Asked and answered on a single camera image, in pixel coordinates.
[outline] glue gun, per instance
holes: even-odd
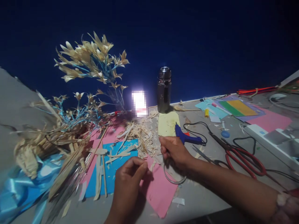
[[[182,132],[181,127],[177,123],[175,123],[174,130],[175,130],[175,135],[177,137],[180,137],[180,140],[182,141],[183,145],[185,144],[185,142],[189,142],[196,145],[202,144],[201,137],[190,137],[188,135],[185,135]]]

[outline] yellow paper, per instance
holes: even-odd
[[[159,113],[158,134],[160,136],[175,136],[175,123],[180,126],[178,114],[174,111],[168,114]]]
[[[250,107],[245,105],[240,100],[230,100],[227,101],[232,107],[234,107],[236,110],[238,110],[240,113],[244,114],[244,116],[254,116],[258,115],[254,110],[252,110]]]

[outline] thermos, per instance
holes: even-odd
[[[170,111],[171,70],[162,67],[158,75],[158,112],[166,114]]]

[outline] sticks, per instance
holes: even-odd
[[[105,197],[107,197],[107,186],[106,186],[106,172],[105,172],[105,161],[102,155],[103,171],[104,171],[104,185],[105,185]]]

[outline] purple paper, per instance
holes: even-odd
[[[229,100],[240,100],[238,95],[229,95],[225,98],[223,98],[222,100],[214,100],[214,102],[216,103],[216,105],[218,107],[221,107],[222,109],[225,109],[219,102],[220,101],[229,101]],[[247,122],[249,120],[255,119],[255,118],[259,118],[260,116],[265,115],[266,113],[264,111],[262,111],[259,108],[256,108],[255,106],[253,106],[252,104],[248,103],[248,102],[244,102],[242,101],[245,105],[247,105],[248,107],[250,107],[252,110],[254,110],[258,115],[255,116],[238,116],[236,117],[237,119],[243,121],[243,122]]]

